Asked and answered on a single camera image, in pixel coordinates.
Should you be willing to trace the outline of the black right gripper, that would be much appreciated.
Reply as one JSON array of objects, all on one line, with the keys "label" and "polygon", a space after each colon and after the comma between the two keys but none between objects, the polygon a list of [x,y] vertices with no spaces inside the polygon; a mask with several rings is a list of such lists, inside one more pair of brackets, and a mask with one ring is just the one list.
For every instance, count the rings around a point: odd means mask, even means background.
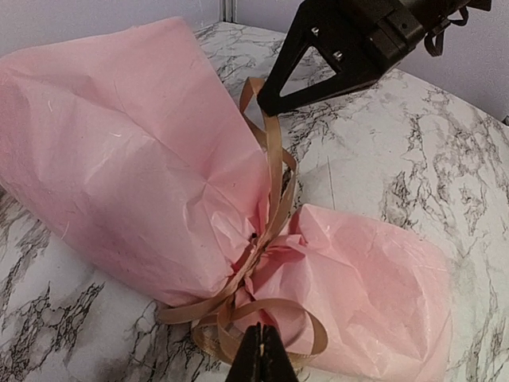
[{"label": "black right gripper", "polygon": [[443,53],[446,29],[492,1],[304,1],[299,5],[258,105],[279,115],[369,88],[420,42]]}]

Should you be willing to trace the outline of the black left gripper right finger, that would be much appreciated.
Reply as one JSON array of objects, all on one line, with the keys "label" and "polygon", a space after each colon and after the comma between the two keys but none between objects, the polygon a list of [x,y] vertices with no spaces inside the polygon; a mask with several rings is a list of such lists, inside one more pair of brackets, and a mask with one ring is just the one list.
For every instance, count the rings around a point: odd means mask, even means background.
[{"label": "black left gripper right finger", "polygon": [[298,382],[282,340],[274,326],[263,326],[262,343],[262,381]]}]

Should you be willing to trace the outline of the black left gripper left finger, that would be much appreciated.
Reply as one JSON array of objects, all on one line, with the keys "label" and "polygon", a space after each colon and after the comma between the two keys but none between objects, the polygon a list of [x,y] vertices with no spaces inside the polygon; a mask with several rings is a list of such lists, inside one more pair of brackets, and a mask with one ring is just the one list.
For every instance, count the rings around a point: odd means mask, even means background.
[{"label": "black left gripper left finger", "polygon": [[262,360],[262,326],[260,323],[247,328],[235,359],[227,374],[226,382],[260,382]]}]

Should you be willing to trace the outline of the beige raffia ribbon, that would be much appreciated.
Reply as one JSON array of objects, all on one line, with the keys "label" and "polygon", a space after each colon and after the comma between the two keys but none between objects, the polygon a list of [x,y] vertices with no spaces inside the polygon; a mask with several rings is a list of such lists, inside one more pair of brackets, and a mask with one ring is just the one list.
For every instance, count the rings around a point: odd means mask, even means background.
[{"label": "beige raffia ribbon", "polygon": [[249,118],[245,118],[259,145],[266,150],[270,167],[269,212],[262,233],[255,236],[247,247],[248,253],[241,267],[227,281],[226,286],[214,297],[202,302],[177,308],[161,308],[158,318],[168,325],[198,321],[193,338],[203,350],[231,361],[240,347],[240,340],[227,331],[232,322],[259,310],[269,308],[292,308],[309,316],[313,327],[313,343],[309,354],[288,353],[290,363],[301,368],[318,356],[328,346],[328,335],[323,324],[301,304],[284,298],[265,298],[244,306],[235,306],[235,292],[248,280],[258,266],[262,255],[278,238],[289,219],[296,183],[297,163],[282,148],[282,136],[278,118],[262,115],[265,129],[260,130]]}]

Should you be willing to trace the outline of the pink wrapping paper sheet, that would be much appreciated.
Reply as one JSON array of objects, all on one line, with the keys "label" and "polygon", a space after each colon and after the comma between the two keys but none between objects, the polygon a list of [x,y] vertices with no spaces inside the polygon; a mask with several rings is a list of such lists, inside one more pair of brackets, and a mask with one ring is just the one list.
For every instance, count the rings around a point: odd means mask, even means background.
[{"label": "pink wrapping paper sheet", "polygon": [[[44,45],[1,60],[1,183],[98,268],[182,307],[216,296],[269,212],[270,167],[244,114],[180,18]],[[235,292],[301,304],[327,349],[310,363],[379,381],[441,381],[452,336],[441,251],[364,216],[303,205]],[[309,354],[309,316],[255,311]]]}]

